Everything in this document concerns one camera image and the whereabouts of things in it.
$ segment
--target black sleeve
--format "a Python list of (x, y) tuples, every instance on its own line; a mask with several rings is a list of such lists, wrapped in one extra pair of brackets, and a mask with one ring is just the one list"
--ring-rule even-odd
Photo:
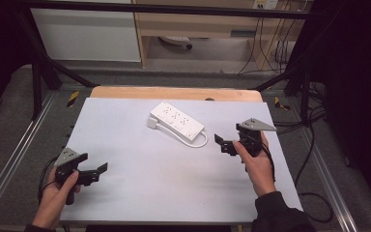
[(288, 208), (279, 191), (259, 197), (255, 201), (258, 217), (252, 221), (251, 232), (308, 232), (315, 231), (306, 214)]
[(53, 232), (53, 231), (55, 230), (44, 229), (32, 224), (27, 224), (24, 232)]

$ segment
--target finger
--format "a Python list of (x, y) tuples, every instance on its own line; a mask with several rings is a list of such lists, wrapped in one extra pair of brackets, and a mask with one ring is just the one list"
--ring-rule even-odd
[(71, 189), (76, 184), (78, 177), (79, 177), (79, 172), (78, 171), (74, 171), (70, 175), (70, 177), (66, 180), (66, 182), (62, 185), (62, 188), (60, 188), (59, 194), (61, 194), (63, 197), (65, 197), (65, 199), (68, 196), (69, 191), (71, 191)]
[(48, 183), (52, 183), (55, 181), (55, 174), (56, 174), (56, 167), (53, 167), (49, 173), (49, 177), (47, 178)]
[(246, 151), (245, 147), (238, 141), (233, 141), (233, 145), (243, 162), (247, 163), (251, 159), (251, 155)]

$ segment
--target hand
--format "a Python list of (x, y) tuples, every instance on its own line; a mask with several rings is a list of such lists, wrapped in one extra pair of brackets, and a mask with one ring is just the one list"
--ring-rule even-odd
[(54, 230), (60, 220), (60, 214), (66, 203), (69, 191), (74, 188), (74, 192), (80, 192), (80, 186), (74, 186), (79, 176), (78, 171), (74, 171), (68, 180), (60, 188), (55, 181), (56, 168), (50, 171), (47, 182), (52, 183), (48, 185), (43, 191), (43, 198), (38, 212), (32, 224), (40, 228)]
[[(261, 138), (263, 143), (268, 147), (268, 140), (262, 131)], [(257, 193), (258, 196), (262, 196), (276, 191), (275, 185), (273, 184), (271, 162), (267, 154), (261, 151), (258, 157), (254, 158), (246, 151), (240, 142), (233, 141), (233, 144), (237, 153), (243, 160), (243, 163), (245, 163), (246, 171), (254, 186), (255, 193)]]

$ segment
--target power strip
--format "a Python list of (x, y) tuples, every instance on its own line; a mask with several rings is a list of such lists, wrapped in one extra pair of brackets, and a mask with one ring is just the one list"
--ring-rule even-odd
[(150, 114), (161, 125), (167, 127), (189, 143), (204, 129), (202, 124), (166, 101), (160, 103)]

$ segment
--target electrical outlet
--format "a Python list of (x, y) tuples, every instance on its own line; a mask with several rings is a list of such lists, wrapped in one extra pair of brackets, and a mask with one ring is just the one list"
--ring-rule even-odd
[(263, 10), (266, 4), (267, 0), (255, 0), (252, 9)]
[(264, 6), (265, 10), (275, 10), (278, 0), (267, 0), (267, 3)]
[(150, 114), (161, 125), (167, 127), (188, 142), (192, 142), (204, 129), (202, 124), (166, 101), (160, 103)]

